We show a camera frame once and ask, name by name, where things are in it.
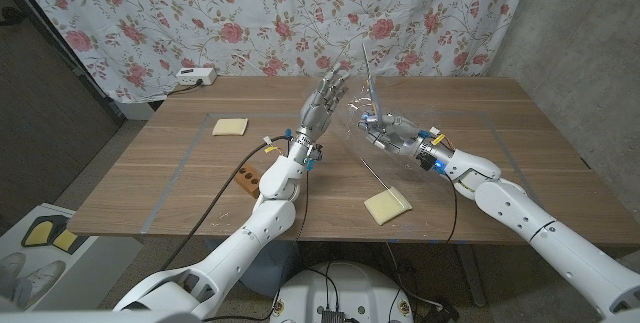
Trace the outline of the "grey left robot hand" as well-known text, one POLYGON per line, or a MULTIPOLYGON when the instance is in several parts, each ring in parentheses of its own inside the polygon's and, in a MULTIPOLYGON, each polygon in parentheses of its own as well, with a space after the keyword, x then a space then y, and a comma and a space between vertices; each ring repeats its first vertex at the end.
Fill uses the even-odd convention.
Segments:
POLYGON ((334 110, 348 90, 345 81, 349 74, 339 75, 341 70, 341 63, 336 63, 301 108, 299 127, 289 152, 289 157, 298 164, 305 165, 314 154, 317 141, 329 127, 334 110))

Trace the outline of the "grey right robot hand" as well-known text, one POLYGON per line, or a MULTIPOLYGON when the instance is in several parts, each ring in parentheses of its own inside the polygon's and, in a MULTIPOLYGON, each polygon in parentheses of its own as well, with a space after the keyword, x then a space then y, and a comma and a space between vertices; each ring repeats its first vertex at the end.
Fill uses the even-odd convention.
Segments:
POLYGON ((357 127, 366 132, 367 140, 375 147, 416 159, 425 170, 443 169, 454 155, 438 128, 419 129, 400 115, 364 114, 357 127))

